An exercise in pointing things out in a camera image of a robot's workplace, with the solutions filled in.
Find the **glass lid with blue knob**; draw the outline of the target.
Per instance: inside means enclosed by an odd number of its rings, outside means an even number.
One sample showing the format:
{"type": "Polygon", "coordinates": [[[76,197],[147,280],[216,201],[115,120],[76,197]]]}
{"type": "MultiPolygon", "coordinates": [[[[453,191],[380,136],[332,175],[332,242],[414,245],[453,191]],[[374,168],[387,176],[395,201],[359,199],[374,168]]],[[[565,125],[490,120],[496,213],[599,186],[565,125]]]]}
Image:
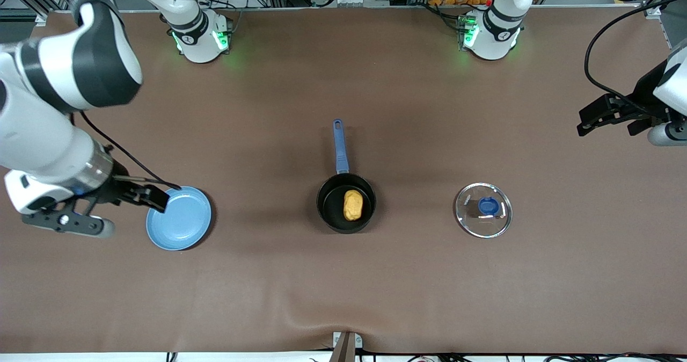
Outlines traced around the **glass lid with blue knob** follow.
{"type": "Polygon", "coordinates": [[[464,232],[488,240],[503,235],[512,225],[513,206],[497,186],[473,183],[457,193],[454,216],[464,232]]]}

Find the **blue plate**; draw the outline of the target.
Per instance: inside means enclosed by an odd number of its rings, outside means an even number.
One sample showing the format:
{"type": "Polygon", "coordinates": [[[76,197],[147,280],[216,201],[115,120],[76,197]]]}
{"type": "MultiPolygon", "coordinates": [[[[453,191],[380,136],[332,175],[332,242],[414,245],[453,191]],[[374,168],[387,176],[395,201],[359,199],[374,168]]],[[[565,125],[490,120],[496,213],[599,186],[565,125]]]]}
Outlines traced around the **blue plate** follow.
{"type": "Polygon", "coordinates": [[[145,231],[158,248],[169,251],[189,250],[209,234],[213,206],[208,196],[195,187],[165,191],[169,196],[164,212],[149,210],[145,231]]]}

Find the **brown table mat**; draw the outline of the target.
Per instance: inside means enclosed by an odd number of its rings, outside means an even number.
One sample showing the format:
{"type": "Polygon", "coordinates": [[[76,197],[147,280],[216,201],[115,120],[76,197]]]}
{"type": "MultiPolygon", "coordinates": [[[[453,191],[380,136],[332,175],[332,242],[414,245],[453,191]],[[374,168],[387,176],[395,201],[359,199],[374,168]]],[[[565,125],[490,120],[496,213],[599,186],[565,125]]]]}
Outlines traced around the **brown table mat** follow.
{"type": "Polygon", "coordinates": [[[162,250],[147,208],[100,205],[106,239],[28,227],[0,169],[0,352],[308,350],[358,332],[375,352],[687,354],[687,148],[626,125],[579,137],[601,95],[586,49],[628,8],[533,8],[485,62],[422,8],[243,14],[196,65],[156,14],[123,19],[144,74],[91,120],[214,225],[162,250]],[[375,189],[359,233],[329,228],[333,120],[375,189]],[[489,183],[512,225],[476,238],[457,193],[489,183]]]}

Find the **metal table clamp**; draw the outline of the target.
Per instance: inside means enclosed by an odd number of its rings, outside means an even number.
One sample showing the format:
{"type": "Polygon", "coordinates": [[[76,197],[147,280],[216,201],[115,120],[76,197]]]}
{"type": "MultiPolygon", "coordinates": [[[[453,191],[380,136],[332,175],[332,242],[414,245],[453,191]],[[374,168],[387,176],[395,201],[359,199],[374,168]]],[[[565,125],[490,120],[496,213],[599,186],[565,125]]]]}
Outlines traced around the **metal table clamp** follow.
{"type": "Polygon", "coordinates": [[[363,338],[355,332],[334,332],[333,352],[329,362],[363,362],[359,352],[363,350],[363,338]]]}

